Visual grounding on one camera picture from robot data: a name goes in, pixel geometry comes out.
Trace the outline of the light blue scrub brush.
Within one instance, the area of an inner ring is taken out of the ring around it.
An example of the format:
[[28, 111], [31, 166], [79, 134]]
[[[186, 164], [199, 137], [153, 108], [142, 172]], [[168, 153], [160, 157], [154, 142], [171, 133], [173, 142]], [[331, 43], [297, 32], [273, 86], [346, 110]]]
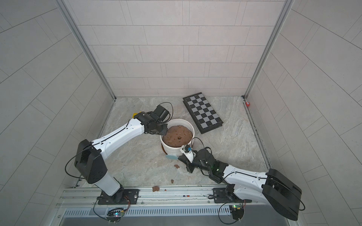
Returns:
[[170, 160], [178, 160], [178, 156], [175, 155], [166, 155], [165, 157]]

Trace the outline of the white ribbed ceramic pot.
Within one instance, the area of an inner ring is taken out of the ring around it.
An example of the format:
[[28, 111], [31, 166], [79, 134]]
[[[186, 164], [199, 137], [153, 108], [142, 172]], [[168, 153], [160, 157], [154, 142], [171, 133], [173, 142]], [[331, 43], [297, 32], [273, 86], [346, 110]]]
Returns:
[[195, 130], [191, 123], [184, 119], [173, 119], [167, 123], [166, 135], [160, 135], [161, 144], [168, 155], [180, 156], [181, 147], [190, 145], [195, 137]]

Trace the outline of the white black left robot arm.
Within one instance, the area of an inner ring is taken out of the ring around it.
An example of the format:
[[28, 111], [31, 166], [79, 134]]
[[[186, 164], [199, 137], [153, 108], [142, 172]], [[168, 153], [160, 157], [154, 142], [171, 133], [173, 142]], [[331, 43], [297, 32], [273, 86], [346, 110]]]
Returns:
[[171, 117], [168, 110], [158, 106], [154, 111], [135, 114], [125, 125], [103, 137], [93, 141], [83, 140], [74, 157], [75, 168], [87, 183], [96, 185], [115, 202], [120, 202], [123, 199], [123, 187], [108, 172], [105, 160], [139, 135], [165, 135]]

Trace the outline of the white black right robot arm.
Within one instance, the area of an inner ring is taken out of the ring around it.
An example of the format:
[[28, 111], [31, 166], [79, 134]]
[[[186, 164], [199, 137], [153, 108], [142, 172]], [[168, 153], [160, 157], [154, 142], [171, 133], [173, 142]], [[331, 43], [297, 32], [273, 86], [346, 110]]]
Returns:
[[189, 173], [206, 171], [212, 181], [227, 185], [226, 199], [230, 202], [255, 201], [270, 205], [281, 216], [296, 221], [303, 204], [302, 190], [276, 169], [252, 172], [239, 169], [214, 158], [210, 148], [194, 151], [189, 145], [180, 148], [179, 161]]

